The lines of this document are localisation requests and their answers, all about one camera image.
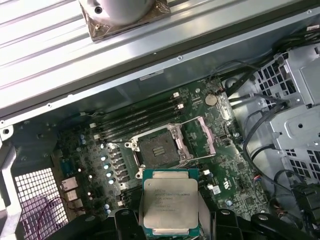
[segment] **motherboard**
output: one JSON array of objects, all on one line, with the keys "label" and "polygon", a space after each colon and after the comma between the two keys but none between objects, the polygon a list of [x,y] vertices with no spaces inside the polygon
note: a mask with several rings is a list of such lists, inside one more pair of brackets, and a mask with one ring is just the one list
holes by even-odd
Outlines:
[{"label": "motherboard", "polygon": [[256,175],[239,151],[242,142],[219,79],[95,112],[59,135],[61,171],[76,180],[67,200],[77,201],[79,215],[107,217],[111,210],[139,204],[143,169],[197,168],[199,186],[212,202],[249,220],[268,211],[267,198],[260,183],[253,192]]}]

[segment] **cpu socket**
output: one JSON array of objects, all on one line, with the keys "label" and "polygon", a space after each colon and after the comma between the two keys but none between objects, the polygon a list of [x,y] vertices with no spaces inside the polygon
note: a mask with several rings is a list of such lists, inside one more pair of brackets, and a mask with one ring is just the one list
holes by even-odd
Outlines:
[{"label": "cpu socket", "polygon": [[139,172],[137,179],[142,178],[142,169],[171,168],[194,159],[184,142],[182,127],[184,124],[197,120],[207,138],[207,145],[211,155],[216,154],[214,137],[206,126],[202,116],[195,117],[183,123],[168,123],[132,137],[124,144],[133,152]]}]

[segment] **ventilation grille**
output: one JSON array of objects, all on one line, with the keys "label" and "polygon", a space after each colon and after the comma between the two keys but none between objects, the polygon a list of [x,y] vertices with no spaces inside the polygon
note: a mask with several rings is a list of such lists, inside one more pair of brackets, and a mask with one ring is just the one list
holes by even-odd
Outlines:
[{"label": "ventilation grille", "polygon": [[286,154],[288,154],[289,156],[293,156],[293,157],[297,156],[294,149],[286,149],[285,151],[286,151]]},{"label": "ventilation grille", "polygon": [[310,172],[305,162],[290,159],[290,163],[295,173],[300,174],[301,176],[304,176],[304,177],[311,178]]},{"label": "ventilation grille", "polygon": [[310,169],[314,178],[320,181],[320,151],[307,150],[311,163],[309,163]]},{"label": "ventilation grille", "polygon": [[68,223],[51,168],[16,176],[15,182],[24,239],[45,239]]},{"label": "ventilation grille", "polygon": [[[257,84],[262,94],[278,99],[285,99],[286,96],[297,92],[289,68],[284,63],[279,64],[277,60],[258,71]],[[266,103],[269,109],[274,105],[268,100]]]}]

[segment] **cable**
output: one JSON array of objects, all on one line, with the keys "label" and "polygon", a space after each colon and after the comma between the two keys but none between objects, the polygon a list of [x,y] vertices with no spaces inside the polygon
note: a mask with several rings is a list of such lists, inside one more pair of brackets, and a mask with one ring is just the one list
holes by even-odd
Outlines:
[{"label": "cable", "polygon": [[237,102],[237,101],[251,99],[253,97],[260,97],[260,98],[268,100],[268,101],[270,101],[272,103],[282,103],[283,102],[282,99],[278,99],[278,98],[275,98],[275,97],[272,97],[272,96],[266,96],[266,95],[263,95],[263,94],[260,94],[260,93],[254,93],[253,95],[252,94],[246,94],[246,95],[243,95],[243,96],[240,96],[240,97],[230,98],[229,102],[233,103],[233,102]]},{"label": "cable", "polygon": [[40,238],[40,223],[41,223],[41,221],[42,221],[43,215],[44,215],[46,209],[47,209],[55,200],[58,200],[58,199],[61,199],[61,200],[65,201],[65,202],[68,204],[67,200],[65,200],[63,197],[61,197],[61,196],[56,196],[56,197],[54,197],[53,199],[51,199],[51,200],[44,206],[44,208],[42,209],[42,211],[41,211],[41,213],[40,213],[40,216],[39,216],[39,218],[38,218],[38,220],[37,220],[37,223],[36,223],[36,238],[37,238],[38,240],[41,240],[41,238]]},{"label": "cable", "polygon": [[255,153],[252,155],[251,159],[252,161],[256,158],[256,156],[261,153],[262,151],[266,150],[266,149],[273,149],[275,150],[276,147],[274,144],[269,144],[269,145],[266,145],[266,146],[262,146],[260,147],[257,151],[255,151]]},{"label": "cable", "polygon": [[230,103],[234,103],[234,102],[238,102],[238,101],[243,101],[243,100],[247,100],[247,99],[251,99],[252,96],[250,94],[246,94],[240,97],[234,97],[234,98],[230,98],[229,102]]},{"label": "cable", "polygon": [[248,122],[249,122],[249,119],[250,119],[252,116],[254,116],[254,115],[258,114],[258,113],[261,113],[261,115],[264,114],[264,112],[261,111],[261,110],[254,111],[253,113],[249,114],[249,115],[246,117],[246,119],[244,120],[244,123],[243,123],[243,126],[244,126],[244,135],[246,135],[247,124],[248,124]]},{"label": "cable", "polygon": [[[267,54],[265,54],[258,62],[254,63],[254,65],[256,67],[258,67],[258,70],[260,70],[264,65],[266,65],[267,63],[269,63],[273,59],[274,59],[274,53],[271,51],[271,52],[268,52]],[[226,95],[228,97],[230,97],[232,94],[234,94],[258,70],[257,69],[250,69],[250,70],[244,72],[242,77],[240,77],[240,79],[235,84],[233,84],[230,88],[228,88],[226,90]]]},{"label": "cable", "polygon": [[285,53],[294,48],[320,43],[320,28],[306,30],[303,28],[289,36],[278,40],[273,46],[274,53]]},{"label": "cable", "polygon": [[282,108],[282,104],[276,104],[269,112],[266,112],[257,122],[256,124],[252,127],[252,129],[249,131],[246,139],[244,140],[243,143],[243,158],[245,161],[248,162],[248,164],[257,171],[257,173],[259,175],[261,175],[262,178],[264,178],[265,180],[267,180],[268,182],[270,182],[273,185],[276,185],[288,192],[291,193],[291,191],[286,188],[285,186],[277,183],[276,181],[272,180],[270,177],[268,177],[265,173],[263,173],[256,164],[254,164],[254,162],[252,161],[250,154],[247,150],[248,144],[251,140],[251,138],[253,137],[253,135],[255,134],[255,132],[257,131],[257,129],[262,125],[262,123],[264,123],[267,119],[271,118],[275,113],[277,113],[281,108]]},{"label": "cable", "polygon": [[[291,173],[291,174],[293,174],[294,176],[296,176],[296,177],[299,179],[300,182],[302,182],[302,183],[304,182],[304,178],[303,178],[302,176],[300,176],[298,173],[296,173],[296,172],[294,172],[294,171],[291,171],[291,170],[289,170],[289,169],[282,169],[282,170],[278,171],[278,172],[274,175],[273,181],[275,181],[276,183],[278,183],[279,177],[280,177],[280,175],[283,174],[283,173]],[[274,185],[274,186],[273,186],[273,197],[276,196],[276,194],[277,194],[277,186]]]},{"label": "cable", "polygon": [[235,59],[235,60],[231,60],[231,61],[226,61],[226,62],[222,63],[221,65],[217,66],[217,67],[213,70],[213,72],[210,74],[210,76],[209,76],[208,79],[211,79],[213,76],[215,76],[219,70],[221,70],[221,69],[223,69],[224,67],[226,67],[226,66],[228,66],[228,65],[230,65],[230,64],[233,64],[233,63],[241,64],[241,65],[243,65],[243,66],[245,66],[245,67],[248,67],[248,68],[250,68],[250,69],[254,69],[255,71],[258,71],[258,70],[260,69],[259,67],[255,66],[255,65],[253,65],[253,64],[246,63],[246,62],[244,62],[244,61]]}]

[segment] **green circuit board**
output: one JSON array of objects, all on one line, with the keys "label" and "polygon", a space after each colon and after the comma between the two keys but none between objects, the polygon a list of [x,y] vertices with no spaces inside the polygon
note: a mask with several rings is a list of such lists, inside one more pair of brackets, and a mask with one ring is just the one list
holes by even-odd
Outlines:
[{"label": "green circuit board", "polygon": [[[198,80],[117,111],[97,115],[92,118],[91,122],[62,131],[59,137],[60,148],[63,152],[61,169],[66,178],[77,176],[78,185],[81,189],[79,190],[79,197],[81,197],[83,204],[89,209],[93,209],[95,213],[105,215],[106,211],[103,208],[105,204],[110,205],[110,209],[123,207],[119,204],[119,196],[123,191],[140,186],[142,181],[135,178],[139,168],[130,148],[125,147],[123,143],[111,142],[105,142],[104,147],[101,147],[101,144],[95,139],[95,135],[105,136],[101,129],[108,127],[108,120],[115,119],[117,116],[119,116],[120,120],[123,120],[123,116],[126,113],[147,108],[153,103],[178,93],[179,101],[183,104],[183,114],[173,116],[168,121],[160,121],[162,119],[160,114],[157,118],[159,122],[137,131],[134,131],[135,128],[132,131],[128,130],[129,128],[123,130],[120,127],[115,127],[113,135],[110,134],[109,136],[119,137],[113,138],[112,141],[126,142],[132,136],[164,124],[179,124],[191,120],[183,124],[181,128],[183,141],[193,158],[196,159],[190,160],[187,166],[199,168],[201,172],[199,184],[203,184],[208,188],[212,201],[220,208],[229,208],[247,220],[253,214],[267,212],[266,205],[260,203],[253,192],[253,177],[255,173],[249,168],[238,151],[242,138],[238,134],[239,130],[231,105],[226,94],[221,89],[219,79],[210,81],[207,79]],[[209,102],[206,99],[208,95],[215,95],[216,99],[214,100],[216,100],[216,103],[212,102],[212,100]],[[206,157],[210,155],[210,148],[207,143],[207,136],[199,121],[195,119],[196,117],[203,117],[213,136],[214,149],[216,151],[214,156]],[[95,123],[99,127],[90,128],[91,123]],[[111,154],[113,152],[121,154],[126,165],[129,181],[124,183],[116,181],[110,185],[104,165],[113,157]],[[101,161],[101,157],[106,157],[106,160]],[[83,168],[81,174],[77,172],[80,166]],[[115,171],[112,165],[109,170]],[[209,170],[210,174],[204,175],[202,172],[205,170]],[[95,189],[99,189],[98,194],[95,194],[97,197],[90,200],[87,193]],[[265,202],[267,199],[259,183],[257,191],[258,196]]]}]

